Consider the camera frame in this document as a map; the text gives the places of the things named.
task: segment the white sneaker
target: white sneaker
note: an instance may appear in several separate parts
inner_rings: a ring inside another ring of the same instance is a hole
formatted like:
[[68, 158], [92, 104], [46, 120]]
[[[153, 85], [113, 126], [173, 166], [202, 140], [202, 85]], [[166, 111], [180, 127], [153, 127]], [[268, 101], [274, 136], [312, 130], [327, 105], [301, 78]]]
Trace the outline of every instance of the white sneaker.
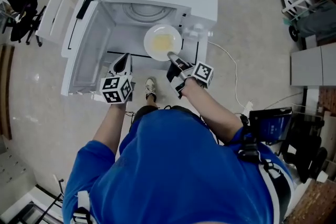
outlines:
[[155, 85], [155, 79], [154, 78], [148, 78], [146, 80], [146, 100], [148, 98], [149, 95], [153, 95], [154, 96], [154, 102], [156, 101], [156, 85]]

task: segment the white bowl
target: white bowl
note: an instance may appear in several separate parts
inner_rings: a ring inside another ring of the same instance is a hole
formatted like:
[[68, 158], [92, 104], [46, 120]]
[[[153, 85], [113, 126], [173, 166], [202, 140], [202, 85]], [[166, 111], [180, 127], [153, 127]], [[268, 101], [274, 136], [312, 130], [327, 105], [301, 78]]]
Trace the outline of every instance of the white bowl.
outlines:
[[167, 53], [172, 51], [178, 54], [182, 48], [182, 38], [171, 25], [155, 25], [147, 31], [144, 46], [153, 59], [169, 61]]

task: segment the floor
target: floor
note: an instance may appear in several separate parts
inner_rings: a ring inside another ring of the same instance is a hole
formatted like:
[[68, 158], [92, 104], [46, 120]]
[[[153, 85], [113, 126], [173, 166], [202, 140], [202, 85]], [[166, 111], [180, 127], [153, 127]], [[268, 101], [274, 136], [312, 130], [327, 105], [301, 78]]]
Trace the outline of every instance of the floor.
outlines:
[[[38, 0], [39, 7], [48, 0]], [[238, 64], [237, 94], [240, 102], [252, 100], [253, 109], [264, 109], [278, 100], [302, 91], [290, 83], [290, 53], [297, 50], [283, 24], [281, 0], [218, 0], [218, 22], [210, 41], [229, 51]], [[53, 174], [68, 179], [77, 151], [92, 139], [108, 105], [92, 100], [91, 95], [60, 95], [66, 59], [61, 46], [44, 42], [39, 48], [15, 44], [11, 84], [10, 113], [13, 140], [6, 145], [35, 172], [37, 182], [58, 193]], [[233, 112], [242, 112], [235, 100], [235, 66], [224, 52], [209, 45], [207, 62], [215, 68], [209, 92]], [[150, 70], [134, 72], [137, 83], [135, 101], [128, 111], [145, 104], [144, 82], [156, 76], [159, 105], [181, 104], [165, 76]], [[273, 106], [300, 103], [301, 95]], [[125, 117], [122, 136], [130, 125]]]

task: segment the white cable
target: white cable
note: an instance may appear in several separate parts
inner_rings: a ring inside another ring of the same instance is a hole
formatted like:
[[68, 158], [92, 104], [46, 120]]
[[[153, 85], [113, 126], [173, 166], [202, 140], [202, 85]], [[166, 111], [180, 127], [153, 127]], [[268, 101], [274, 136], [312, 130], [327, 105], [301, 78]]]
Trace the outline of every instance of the white cable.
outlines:
[[226, 49], [223, 49], [220, 45], [216, 44], [216, 43], [213, 43], [213, 42], [210, 42], [208, 41], [208, 43], [212, 44], [212, 45], [215, 45], [216, 47], [218, 47], [219, 49], [223, 50], [226, 52], [227, 55], [229, 55], [229, 57], [231, 58], [231, 60], [235, 63], [235, 73], [236, 73], [236, 82], [235, 82], [235, 97], [236, 97], [236, 100], [237, 100], [237, 103], [244, 109], [246, 109], [246, 107], [244, 107], [239, 101], [238, 101], [238, 97], [237, 97], [237, 82], [238, 82], [238, 74], [237, 74], [237, 63], [236, 61], [232, 58], [232, 56], [227, 52]]

